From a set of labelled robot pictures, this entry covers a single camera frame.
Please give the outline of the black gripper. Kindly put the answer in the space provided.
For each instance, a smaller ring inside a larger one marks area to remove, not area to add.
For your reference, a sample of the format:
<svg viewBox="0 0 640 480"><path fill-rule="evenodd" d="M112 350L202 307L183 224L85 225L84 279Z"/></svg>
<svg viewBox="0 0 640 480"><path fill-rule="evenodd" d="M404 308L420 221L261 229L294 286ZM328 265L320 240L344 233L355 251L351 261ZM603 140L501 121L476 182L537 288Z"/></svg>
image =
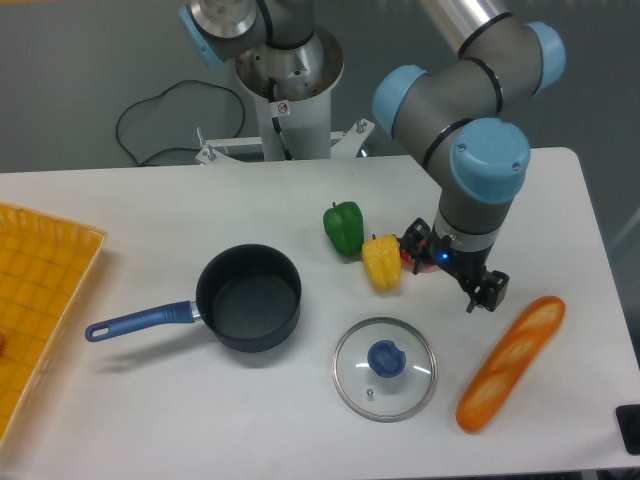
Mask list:
<svg viewBox="0 0 640 480"><path fill-rule="evenodd" d="M478 251L462 251L453 246L450 236L430 235L429 225L422 219L415 219L399 238L400 245L426 240L421 248L418 261L422 265L435 265L453 277L461 289L469 296L467 313L475 308L494 312L503 301L509 284L509 276L501 271L491 271L486 261L492 247Z"/></svg>

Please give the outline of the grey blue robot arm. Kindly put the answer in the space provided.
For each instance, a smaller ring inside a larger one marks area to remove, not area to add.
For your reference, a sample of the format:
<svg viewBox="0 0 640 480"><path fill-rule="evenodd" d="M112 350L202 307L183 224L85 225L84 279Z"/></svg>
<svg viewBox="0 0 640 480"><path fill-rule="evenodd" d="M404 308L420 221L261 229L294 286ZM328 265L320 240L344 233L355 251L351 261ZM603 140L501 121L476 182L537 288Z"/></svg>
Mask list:
<svg viewBox="0 0 640 480"><path fill-rule="evenodd" d="M557 32L523 24L500 1L427 1L424 9L457 56L432 75L401 66L377 87L376 123L440 186L432 224L415 222L400 241L416 267L438 266L494 310L509 278L487 257L530 158L529 143L502 109L556 82L566 63ZM337 40L310 1L188 1L179 11L200 57L232 62L253 96L266 160L330 155L330 98L344 69Z"/></svg>

